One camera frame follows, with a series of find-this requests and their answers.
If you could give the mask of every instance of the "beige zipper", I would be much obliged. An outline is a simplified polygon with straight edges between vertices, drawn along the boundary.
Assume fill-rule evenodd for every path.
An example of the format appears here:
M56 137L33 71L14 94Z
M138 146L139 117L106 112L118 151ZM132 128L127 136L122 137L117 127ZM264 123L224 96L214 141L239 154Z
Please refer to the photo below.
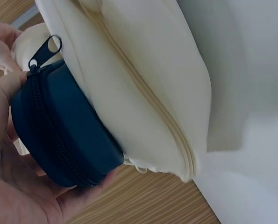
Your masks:
M119 45L112 38L109 33L105 23L102 13L92 12L87 9L84 5L82 8L87 15L88 19L98 28L99 31L105 36L109 45L113 48L114 53L118 56L118 58L123 63L124 67L128 70L131 79L134 84L138 88L138 90L142 93L142 95L146 98L149 104L154 108L154 110L158 113L161 119L169 128L178 148L183 154L185 160L185 167L189 168L189 178L192 179L196 174L198 174L199 167L196 164L195 156L192 151L192 148L187 141L183 131L179 127L178 123L175 119L170 115L165 106L160 102L151 88L147 85L147 83L143 80L139 72L135 69L133 64L129 61L127 56L124 54Z

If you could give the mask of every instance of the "hand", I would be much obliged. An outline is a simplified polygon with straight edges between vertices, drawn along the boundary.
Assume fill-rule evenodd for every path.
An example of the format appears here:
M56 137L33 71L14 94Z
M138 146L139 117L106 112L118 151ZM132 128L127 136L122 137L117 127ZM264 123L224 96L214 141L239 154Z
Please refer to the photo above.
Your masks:
M25 80L23 72L0 78L0 223L63 224L94 201L114 172L94 188L63 188L30 155L18 154L9 103Z
M20 71L20 67L11 57L11 48L14 41L22 32L12 26L0 22L0 70Z

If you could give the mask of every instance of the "zipper pull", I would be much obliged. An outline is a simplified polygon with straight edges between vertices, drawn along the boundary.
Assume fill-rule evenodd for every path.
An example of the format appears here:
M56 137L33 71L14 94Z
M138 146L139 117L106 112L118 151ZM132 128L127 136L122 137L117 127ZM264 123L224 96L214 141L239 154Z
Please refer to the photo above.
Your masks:
M56 38L58 41L58 43L55 43L57 47L59 46L57 51L51 51L49 48L49 41L53 38ZM51 59L54 55L56 55L61 50L61 48L62 39L57 35L50 36L29 61L30 72L28 73L28 76L37 74L40 67L49 59Z

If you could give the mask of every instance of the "cream bag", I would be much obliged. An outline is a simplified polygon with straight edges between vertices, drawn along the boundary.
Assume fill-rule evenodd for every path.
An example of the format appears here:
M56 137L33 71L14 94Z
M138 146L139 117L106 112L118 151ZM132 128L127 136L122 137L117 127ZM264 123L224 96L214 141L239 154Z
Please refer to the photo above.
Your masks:
M68 68L125 164L187 182L207 151L211 85L176 0L36 0L45 24L18 38L25 69L49 34L62 38Z

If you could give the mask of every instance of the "zipper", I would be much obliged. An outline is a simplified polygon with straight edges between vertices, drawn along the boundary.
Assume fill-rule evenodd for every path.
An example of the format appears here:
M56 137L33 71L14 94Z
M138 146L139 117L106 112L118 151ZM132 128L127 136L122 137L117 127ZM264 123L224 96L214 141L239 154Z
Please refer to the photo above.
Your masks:
M53 125L42 97L39 75L45 68L40 68L40 66L58 53L62 47L61 38L56 36L60 41L60 47L57 52L51 52L48 48L48 42L52 37L54 36L48 38L29 61L30 72L28 73L26 86L29 92L31 114L34 118L36 128L39 130L39 136L45 146L46 153L59 162L63 171L76 185L93 187L99 183L92 182L88 178L65 147L65 144L57 133L57 129Z
M114 53L121 59L124 64L124 67L128 70L128 73L131 76L134 84L137 89L141 92L141 94L145 97L145 99L149 102L149 104L153 107L153 109L158 113L161 117L162 121L166 124L168 129L170 130L177 147L182 152L185 167L187 171L189 171L189 179L192 179L199 172L199 166L197 164L194 152L192 150L191 145L189 144L182 128L178 125L177 121L173 118L173 116L168 112L162 102L158 99L152 89L148 86L148 84L144 81L139 72L135 69L132 62L127 58L122 49L116 43L116 41L111 36L110 32L107 29L107 26L104 23L103 15L101 13L95 13L87 9L83 4L81 4L85 14L88 19L96 26L96 28L104 35L109 45L113 48Z

